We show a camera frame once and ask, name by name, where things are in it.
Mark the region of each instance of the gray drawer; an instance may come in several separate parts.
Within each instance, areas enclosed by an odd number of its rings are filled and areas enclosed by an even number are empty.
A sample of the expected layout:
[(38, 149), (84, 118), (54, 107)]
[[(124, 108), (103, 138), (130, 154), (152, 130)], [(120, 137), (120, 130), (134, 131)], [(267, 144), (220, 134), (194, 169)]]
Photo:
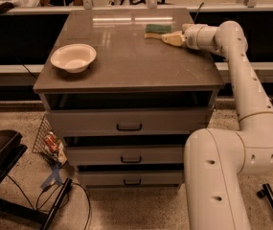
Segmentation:
[(184, 182), (183, 171), (163, 172), (78, 172), (84, 187), (176, 185)]
[(213, 110), (188, 109), (137, 110), (57, 110), (47, 119), (59, 137), (91, 135), (187, 134), (206, 127)]
[(72, 166), (183, 163), (183, 146), (67, 148)]

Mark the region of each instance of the cabinet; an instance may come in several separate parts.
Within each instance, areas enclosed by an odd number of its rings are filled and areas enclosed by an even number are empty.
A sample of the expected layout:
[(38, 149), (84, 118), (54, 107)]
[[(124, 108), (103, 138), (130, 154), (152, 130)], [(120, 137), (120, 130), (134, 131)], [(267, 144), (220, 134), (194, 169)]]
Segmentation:
[(147, 24), (181, 30), (186, 9), (71, 11), (52, 49), (86, 43), (82, 73), (47, 59), (34, 91), (86, 187), (183, 183), (183, 148), (206, 127), (223, 81), (209, 54), (144, 39)]

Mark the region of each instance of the concrete floor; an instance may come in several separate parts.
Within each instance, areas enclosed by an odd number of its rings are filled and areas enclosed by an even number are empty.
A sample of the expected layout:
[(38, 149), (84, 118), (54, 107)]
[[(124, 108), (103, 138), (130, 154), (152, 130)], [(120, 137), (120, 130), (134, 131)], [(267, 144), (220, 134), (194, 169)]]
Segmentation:
[[(22, 143), (28, 147), (11, 170), (10, 176), (20, 185), (33, 205), (41, 192), (42, 184), (52, 172), (45, 160), (33, 153), (34, 141), (43, 115), (41, 102), (0, 103), (0, 129), (18, 130), (23, 135)], [(216, 111), (209, 127), (239, 128), (232, 99), (222, 98), (216, 101)], [(74, 182), (78, 182), (73, 169), (68, 165), (61, 169), (59, 174), (62, 181), (71, 177)], [(239, 176), (247, 214), (254, 230), (273, 229), (273, 211), (267, 198), (259, 199), (256, 196), (256, 192), (264, 183), (269, 183), (273, 189), (273, 171), (259, 176)], [(43, 202), (52, 190), (39, 202)], [(0, 197), (29, 206), (25, 197), (8, 178), (0, 185)], [(43, 209), (48, 209), (52, 199), (53, 196)], [(189, 229), (184, 184), (180, 188), (91, 190), (90, 201), (92, 218), (87, 229)], [(69, 202), (58, 211), (50, 229), (84, 229), (87, 214), (86, 196), (80, 187), (74, 185), (69, 194)], [(0, 229), (14, 228), (39, 229), (40, 225), (0, 212)]]

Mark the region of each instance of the white robotic arm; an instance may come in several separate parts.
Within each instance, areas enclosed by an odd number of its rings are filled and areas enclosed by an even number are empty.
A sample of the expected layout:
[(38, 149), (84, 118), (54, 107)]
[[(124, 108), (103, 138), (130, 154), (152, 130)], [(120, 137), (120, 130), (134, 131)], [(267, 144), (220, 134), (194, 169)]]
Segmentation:
[(237, 174), (273, 169), (273, 106), (246, 56), (241, 26), (184, 25), (184, 40), (226, 58), (239, 131), (200, 129), (185, 147), (185, 183), (192, 230), (251, 229)]

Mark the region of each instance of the white bowl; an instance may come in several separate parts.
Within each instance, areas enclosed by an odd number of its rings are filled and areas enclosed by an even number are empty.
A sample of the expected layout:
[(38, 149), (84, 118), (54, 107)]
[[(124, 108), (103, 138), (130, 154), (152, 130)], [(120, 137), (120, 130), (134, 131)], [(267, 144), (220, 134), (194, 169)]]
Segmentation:
[(57, 49), (51, 63), (69, 73), (79, 73), (87, 69), (96, 56), (96, 50), (87, 44), (70, 44)]

